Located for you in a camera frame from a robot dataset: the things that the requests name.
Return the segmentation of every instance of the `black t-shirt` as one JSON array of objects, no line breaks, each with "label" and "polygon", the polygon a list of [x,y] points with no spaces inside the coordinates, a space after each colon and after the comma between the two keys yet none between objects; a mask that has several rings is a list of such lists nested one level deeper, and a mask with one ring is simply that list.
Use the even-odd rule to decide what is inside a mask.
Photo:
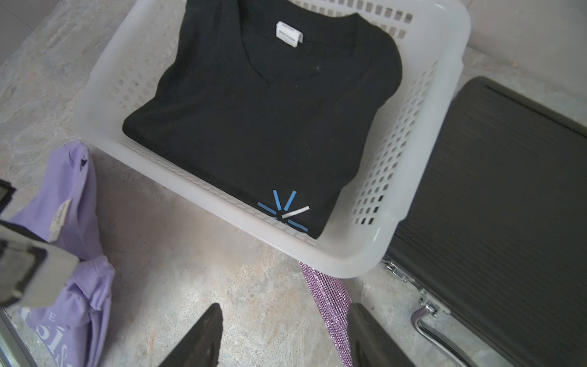
[{"label": "black t-shirt", "polygon": [[[278,39],[279,21],[303,43]],[[358,14],[330,18],[287,0],[188,0],[176,61],[123,131],[317,238],[401,78],[393,39]]]}]

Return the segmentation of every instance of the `purple sparkly fabric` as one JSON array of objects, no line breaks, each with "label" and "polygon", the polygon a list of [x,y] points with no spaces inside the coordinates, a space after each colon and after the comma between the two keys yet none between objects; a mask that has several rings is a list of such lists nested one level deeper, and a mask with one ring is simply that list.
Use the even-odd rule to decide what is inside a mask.
[{"label": "purple sparkly fabric", "polygon": [[303,276],[314,296],[314,301],[316,301],[342,364],[345,367],[353,367],[349,335],[346,333],[346,314],[349,312],[351,300],[345,285],[340,279],[322,274],[302,262],[299,263],[299,266],[302,268]]}]

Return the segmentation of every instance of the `shirt tag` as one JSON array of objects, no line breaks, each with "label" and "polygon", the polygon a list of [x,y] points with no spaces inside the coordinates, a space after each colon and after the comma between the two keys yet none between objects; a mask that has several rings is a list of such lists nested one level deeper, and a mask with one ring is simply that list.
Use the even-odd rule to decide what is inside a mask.
[{"label": "shirt tag", "polygon": [[298,42],[303,43],[303,33],[283,22],[277,22],[275,35],[292,47],[298,47]]},{"label": "shirt tag", "polygon": [[72,203],[72,199],[69,198],[63,202],[55,212],[55,216],[49,226],[49,239],[47,242],[55,242],[59,237],[61,228],[65,225],[65,218],[68,216],[68,209]]}]

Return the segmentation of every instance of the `plastic basket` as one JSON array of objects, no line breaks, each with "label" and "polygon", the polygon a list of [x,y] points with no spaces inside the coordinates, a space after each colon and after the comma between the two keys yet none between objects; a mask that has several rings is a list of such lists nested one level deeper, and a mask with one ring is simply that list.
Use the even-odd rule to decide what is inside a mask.
[{"label": "plastic basket", "polygon": [[470,19],[458,0],[294,1],[329,16],[358,12],[394,37],[403,80],[369,132],[357,176],[314,240],[138,145],[124,119],[173,63],[185,0],[138,0],[90,74],[74,115],[99,149],[245,232],[333,277],[373,268],[407,215],[463,69]]}]

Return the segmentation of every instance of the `metal handle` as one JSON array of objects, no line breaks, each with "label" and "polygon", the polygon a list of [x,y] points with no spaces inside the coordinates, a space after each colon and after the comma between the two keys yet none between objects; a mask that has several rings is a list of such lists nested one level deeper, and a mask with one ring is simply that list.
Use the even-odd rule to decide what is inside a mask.
[{"label": "metal handle", "polygon": [[477,365],[454,342],[432,326],[422,321],[427,315],[434,315],[436,308],[429,302],[411,315],[411,324],[417,332],[428,339],[436,348],[440,349],[451,361],[459,367],[477,367]]}]

